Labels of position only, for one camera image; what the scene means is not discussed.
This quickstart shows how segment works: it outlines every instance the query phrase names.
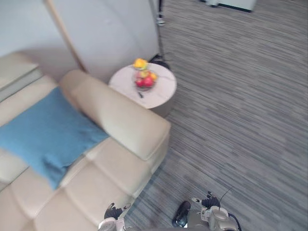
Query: red apple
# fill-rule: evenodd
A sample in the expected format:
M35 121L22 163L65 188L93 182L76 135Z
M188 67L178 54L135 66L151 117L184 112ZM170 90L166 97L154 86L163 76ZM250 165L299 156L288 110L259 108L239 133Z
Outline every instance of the red apple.
M143 84L145 87L150 87L153 85L153 79L150 76L147 78L144 78Z
M138 87L143 87L143 85L144 85L144 80L143 80L143 78L137 78L136 81L135 81L135 83L136 83L136 85L137 85Z

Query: gray carpet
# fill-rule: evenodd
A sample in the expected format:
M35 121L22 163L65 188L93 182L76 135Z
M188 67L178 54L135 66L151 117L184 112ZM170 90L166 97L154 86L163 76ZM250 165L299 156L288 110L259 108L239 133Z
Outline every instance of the gray carpet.
M307 10L306 0L258 0L253 13L166 0L170 149L128 225L170 227L183 200L233 186L222 206L243 231L308 229Z

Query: sofa backrest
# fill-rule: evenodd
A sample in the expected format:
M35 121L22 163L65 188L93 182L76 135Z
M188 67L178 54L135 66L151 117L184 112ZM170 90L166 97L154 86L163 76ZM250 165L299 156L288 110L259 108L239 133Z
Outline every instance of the sofa backrest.
M51 77L42 76L38 65L27 57L14 53L0 58L0 127L44 98L56 86L56 82ZM28 165L19 157L0 148L0 191L27 168Z

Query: wire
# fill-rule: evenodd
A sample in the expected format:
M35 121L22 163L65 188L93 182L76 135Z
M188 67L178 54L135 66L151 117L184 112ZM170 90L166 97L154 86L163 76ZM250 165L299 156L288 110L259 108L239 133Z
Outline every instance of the wire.
M231 188L229 188L229 189L225 192L225 194L223 194L223 196L221 197L221 199L219 200L219 209L220 209L220 202L221 202L221 200L223 199L223 197L224 197L232 188L233 188L233 186L232 186Z
M151 11L152 11L152 16L153 16L153 20L154 20L154 23L155 23L157 35L158 35L159 52L160 52L160 55L162 57L162 61L165 62L164 48L163 48L162 38L161 38L161 34L160 34L160 29L159 29L158 24L156 23L156 16L155 16L156 13L155 13L155 9L154 9L153 0L149 0L149 4L150 4Z
M241 228L240 222L239 222L239 220L236 218L236 216L235 216L235 215L233 215L232 213L228 213L228 214L229 214L229 217L232 217L232 218L236 221L237 226L239 227L239 231L242 231L242 228Z

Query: sofa armrest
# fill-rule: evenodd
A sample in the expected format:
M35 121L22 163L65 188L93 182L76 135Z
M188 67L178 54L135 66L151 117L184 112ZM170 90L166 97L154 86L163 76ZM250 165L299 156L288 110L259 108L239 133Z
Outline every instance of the sofa armrest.
M168 121L84 72L70 71L60 87L83 113L143 160L169 135Z

